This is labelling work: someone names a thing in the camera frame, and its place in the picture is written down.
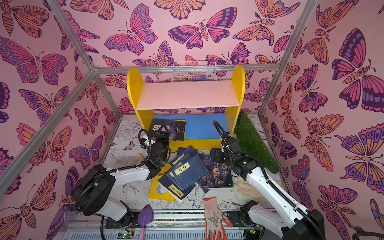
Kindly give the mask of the dark old man cover book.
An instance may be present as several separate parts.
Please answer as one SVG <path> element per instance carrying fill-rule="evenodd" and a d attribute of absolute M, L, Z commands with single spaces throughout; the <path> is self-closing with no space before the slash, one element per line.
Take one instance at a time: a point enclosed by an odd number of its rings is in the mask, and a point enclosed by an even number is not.
<path fill-rule="evenodd" d="M 226 164 L 214 162 L 210 155 L 204 155 L 202 161 L 208 173 L 198 181 L 198 185 L 204 193 L 212 189 L 230 189 L 234 187 L 231 170 Z"/>

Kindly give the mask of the black wolf cover book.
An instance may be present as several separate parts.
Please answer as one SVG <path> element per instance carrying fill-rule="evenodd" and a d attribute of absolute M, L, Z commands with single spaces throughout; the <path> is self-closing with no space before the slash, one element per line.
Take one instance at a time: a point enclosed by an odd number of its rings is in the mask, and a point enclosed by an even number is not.
<path fill-rule="evenodd" d="M 170 141 L 177 141 L 176 128 L 176 120 L 153 119 L 149 128 L 149 135 L 151 138 L 159 138 L 160 136 L 165 138 L 166 134 L 168 134 Z"/>

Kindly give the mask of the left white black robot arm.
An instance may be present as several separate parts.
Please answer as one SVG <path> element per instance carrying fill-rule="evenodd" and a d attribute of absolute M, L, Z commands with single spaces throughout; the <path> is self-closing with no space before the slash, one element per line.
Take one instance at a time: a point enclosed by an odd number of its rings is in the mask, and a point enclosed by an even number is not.
<path fill-rule="evenodd" d="M 170 133 L 157 130 L 154 136 L 141 129 L 138 133 L 141 146 L 147 150 L 144 161 L 138 165 L 108 170 L 96 165 L 71 190 L 75 201 L 74 212 L 85 216 L 97 215 L 127 227 L 133 221 L 133 212 L 127 204 L 117 201 L 110 193 L 119 186 L 153 179 L 165 166 L 169 154 Z"/>

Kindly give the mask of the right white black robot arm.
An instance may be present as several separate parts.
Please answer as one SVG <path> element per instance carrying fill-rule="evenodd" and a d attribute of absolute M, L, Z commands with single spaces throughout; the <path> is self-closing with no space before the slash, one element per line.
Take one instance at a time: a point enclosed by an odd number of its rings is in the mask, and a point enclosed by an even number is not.
<path fill-rule="evenodd" d="M 243 154 L 239 142 L 214 121 L 221 138 L 224 161 L 228 167 L 256 188 L 277 211 L 276 214 L 254 205 L 247 211 L 251 222 L 261 225 L 283 240 L 324 240 L 325 226 L 322 214 L 300 204 L 267 174 L 262 163 Z"/>

